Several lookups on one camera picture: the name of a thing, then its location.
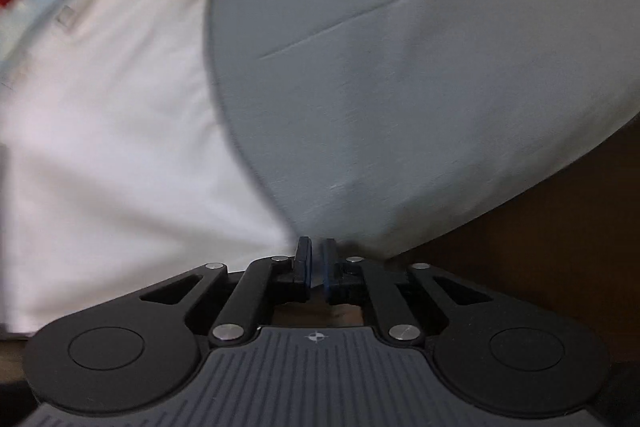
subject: metal rivet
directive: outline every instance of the metal rivet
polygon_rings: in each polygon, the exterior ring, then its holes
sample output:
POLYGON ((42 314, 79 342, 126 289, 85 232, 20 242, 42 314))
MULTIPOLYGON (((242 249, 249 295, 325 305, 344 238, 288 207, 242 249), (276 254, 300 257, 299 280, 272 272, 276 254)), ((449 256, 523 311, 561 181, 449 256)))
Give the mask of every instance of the metal rivet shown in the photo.
POLYGON ((414 341, 420 336, 420 330, 411 324, 396 324, 389 329, 389 336, 396 341, 414 341))
POLYGON ((211 333, 219 341, 234 341, 244 335, 244 329, 237 324, 220 324, 211 333))

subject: circular cap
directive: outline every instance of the circular cap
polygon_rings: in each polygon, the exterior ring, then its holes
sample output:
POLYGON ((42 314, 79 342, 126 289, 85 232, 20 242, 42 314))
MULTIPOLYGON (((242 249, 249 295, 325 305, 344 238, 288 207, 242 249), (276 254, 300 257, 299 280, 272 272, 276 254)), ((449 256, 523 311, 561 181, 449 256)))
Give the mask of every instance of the circular cap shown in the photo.
POLYGON ((78 335, 69 346, 69 356, 78 365, 108 371, 129 365, 145 349, 145 341, 125 328, 95 328, 78 335))
POLYGON ((234 341, 244 335, 244 329, 237 324, 220 324, 213 328, 211 333, 219 341, 234 341))
POLYGON ((414 341, 420 336, 420 330, 411 324, 396 324, 389 329, 389 336, 396 341, 414 341))
POLYGON ((564 356, 564 346, 555 335, 532 328, 513 328, 494 335, 491 353, 498 362, 519 371, 543 371, 564 356))

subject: white cloth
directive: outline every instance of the white cloth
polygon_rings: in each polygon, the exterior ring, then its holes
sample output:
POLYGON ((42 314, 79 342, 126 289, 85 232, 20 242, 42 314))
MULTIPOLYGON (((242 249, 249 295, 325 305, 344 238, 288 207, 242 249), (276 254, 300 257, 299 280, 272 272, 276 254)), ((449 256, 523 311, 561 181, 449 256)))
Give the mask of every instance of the white cloth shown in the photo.
POLYGON ((292 253, 210 101, 206 2, 68 0, 33 45, 3 137, 11 330, 292 253))

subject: gray fabric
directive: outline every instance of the gray fabric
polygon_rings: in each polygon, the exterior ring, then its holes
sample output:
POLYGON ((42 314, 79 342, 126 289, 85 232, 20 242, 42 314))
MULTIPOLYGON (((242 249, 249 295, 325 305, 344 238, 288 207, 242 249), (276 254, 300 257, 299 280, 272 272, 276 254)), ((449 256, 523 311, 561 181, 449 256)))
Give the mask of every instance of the gray fabric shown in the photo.
POLYGON ((295 230, 385 256, 640 110, 640 0, 212 0, 241 156, 295 230))

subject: dark brown surface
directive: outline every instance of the dark brown surface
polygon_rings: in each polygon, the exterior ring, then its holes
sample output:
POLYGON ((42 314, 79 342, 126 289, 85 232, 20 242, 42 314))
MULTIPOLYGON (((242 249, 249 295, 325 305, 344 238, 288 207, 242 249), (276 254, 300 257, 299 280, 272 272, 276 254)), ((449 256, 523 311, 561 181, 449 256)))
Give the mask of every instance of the dark brown surface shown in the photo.
POLYGON ((640 125, 392 264, 432 263, 574 317, 640 360, 640 125))

